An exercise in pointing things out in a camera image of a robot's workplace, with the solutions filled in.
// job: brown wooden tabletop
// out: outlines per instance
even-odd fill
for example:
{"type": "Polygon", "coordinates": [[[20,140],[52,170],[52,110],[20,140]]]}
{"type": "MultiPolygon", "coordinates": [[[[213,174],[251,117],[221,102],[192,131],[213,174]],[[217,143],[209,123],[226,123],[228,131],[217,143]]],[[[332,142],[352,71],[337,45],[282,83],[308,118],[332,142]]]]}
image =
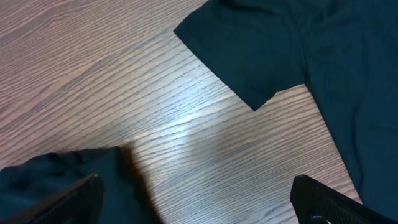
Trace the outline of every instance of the brown wooden tabletop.
{"type": "Polygon", "coordinates": [[[303,85],[253,112],[175,36],[204,2],[0,1],[0,168],[128,146],[165,223],[297,223],[299,174],[359,201],[303,85]]]}

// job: garment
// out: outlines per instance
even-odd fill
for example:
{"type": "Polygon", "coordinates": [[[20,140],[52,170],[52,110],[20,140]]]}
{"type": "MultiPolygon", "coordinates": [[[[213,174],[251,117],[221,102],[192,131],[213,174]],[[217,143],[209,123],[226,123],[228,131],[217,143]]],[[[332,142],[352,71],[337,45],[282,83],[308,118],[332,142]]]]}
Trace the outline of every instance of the garment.
{"type": "Polygon", "coordinates": [[[158,223],[118,147],[50,153],[4,168],[0,171],[0,221],[92,173],[99,174],[105,187],[98,224],[158,223]]]}
{"type": "Polygon", "coordinates": [[[397,0],[210,0],[175,33],[253,110],[306,84],[363,203],[398,221],[397,12],[397,0]]]}

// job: wooden surface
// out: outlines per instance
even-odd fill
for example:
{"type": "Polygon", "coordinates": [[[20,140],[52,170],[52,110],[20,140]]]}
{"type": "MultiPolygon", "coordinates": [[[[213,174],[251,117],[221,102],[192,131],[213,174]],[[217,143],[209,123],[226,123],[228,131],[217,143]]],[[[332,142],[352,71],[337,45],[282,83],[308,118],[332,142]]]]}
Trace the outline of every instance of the wooden surface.
{"type": "Polygon", "coordinates": [[[298,174],[359,200],[304,86],[253,112],[175,36],[203,3],[0,1],[0,167],[128,145],[165,223],[296,223],[298,174]]]}

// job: dark green fabric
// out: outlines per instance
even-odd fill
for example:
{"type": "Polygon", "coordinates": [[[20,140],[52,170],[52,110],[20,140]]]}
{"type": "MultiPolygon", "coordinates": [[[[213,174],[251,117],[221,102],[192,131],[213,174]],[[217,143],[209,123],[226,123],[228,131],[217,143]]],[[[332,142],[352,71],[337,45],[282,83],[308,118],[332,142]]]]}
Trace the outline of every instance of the dark green fabric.
{"type": "Polygon", "coordinates": [[[398,221],[397,0],[211,0],[175,33],[253,110],[305,83],[364,204],[398,221]]]}
{"type": "Polygon", "coordinates": [[[158,223],[118,147],[50,153],[4,168],[0,172],[0,221],[92,173],[101,176],[105,187],[98,224],[158,223]]]}

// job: fabric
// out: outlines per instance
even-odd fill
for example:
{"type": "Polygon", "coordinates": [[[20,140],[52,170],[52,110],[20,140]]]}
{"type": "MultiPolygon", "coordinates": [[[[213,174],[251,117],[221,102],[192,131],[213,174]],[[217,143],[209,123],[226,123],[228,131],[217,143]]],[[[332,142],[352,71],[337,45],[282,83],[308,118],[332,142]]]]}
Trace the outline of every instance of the fabric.
{"type": "Polygon", "coordinates": [[[363,203],[398,221],[397,12],[397,0],[211,0],[175,33],[253,110],[306,84],[363,203]]]}
{"type": "Polygon", "coordinates": [[[158,223],[118,147],[50,153],[4,168],[0,171],[0,221],[92,173],[102,177],[105,187],[98,224],[158,223]]]}

